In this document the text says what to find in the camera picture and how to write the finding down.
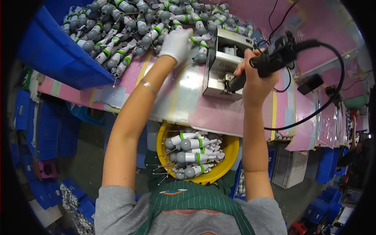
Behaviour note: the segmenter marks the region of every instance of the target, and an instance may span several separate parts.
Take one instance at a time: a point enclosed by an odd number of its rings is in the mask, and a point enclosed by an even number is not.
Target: silver bracelet
[[[158,95],[158,93],[154,90],[154,88],[152,87],[152,85],[150,84],[150,82],[145,81],[144,79],[142,79],[142,80],[140,81],[140,83],[141,83],[144,87],[146,87],[147,89],[149,89],[149,91],[151,91],[155,96]]]

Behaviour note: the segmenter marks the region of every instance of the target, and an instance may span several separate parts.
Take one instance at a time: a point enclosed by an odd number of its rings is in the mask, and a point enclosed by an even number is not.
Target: white glove
[[[174,30],[166,35],[158,56],[171,56],[176,60],[177,65],[179,65],[188,56],[192,47],[192,43],[188,41],[192,32],[192,29]]]

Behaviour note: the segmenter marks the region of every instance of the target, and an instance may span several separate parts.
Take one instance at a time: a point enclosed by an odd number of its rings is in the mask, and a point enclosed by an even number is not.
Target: workbench
[[[187,62],[175,68],[167,76],[149,119],[180,123],[195,129],[242,137],[243,100],[233,102],[202,95],[205,65],[191,62],[191,58],[197,52],[198,47],[193,48]],[[46,76],[38,91],[75,105],[119,113],[122,105],[156,60],[153,51],[149,51],[143,57],[136,56],[122,75],[120,84],[115,88],[113,84],[109,84],[80,91]],[[290,76],[287,70],[280,70],[279,76],[280,81],[275,88],[282,90],[288,85]],[[299,121],[317,109],[317,102],[318,97],[315,94],[303,96],[292,81],[286,92],[270,92],[266,98],[262,107],[264,126],[282,127]],[[319,143],[333,147],[337,124],[337,120],[332,118],[334,112],[335,107],[331,104],[321,114],[319,121],[316,116],[297,127],[280,131],[282,136],[292,137],[287,150],[310,150]],[[324,141],[316,142],[318,133]],[[275,140],[275,131],[265,130],[265,139]]]

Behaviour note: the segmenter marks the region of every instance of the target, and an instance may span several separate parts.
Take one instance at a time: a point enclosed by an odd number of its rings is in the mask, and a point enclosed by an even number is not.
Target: bare hand
[[[269,77],[265,78],[258,76],[257,69],[252,68],[249,64],[249,60],[258,55],[260,55],[260,51],[247,49],[244,52],[243,62],[238,65],[234,72],[236,76],[240,76],[244,70],[246,71],[247,80],[243,89],[244,109],[261,109],[265,98],[279,80],[278,72],[274,72]]]

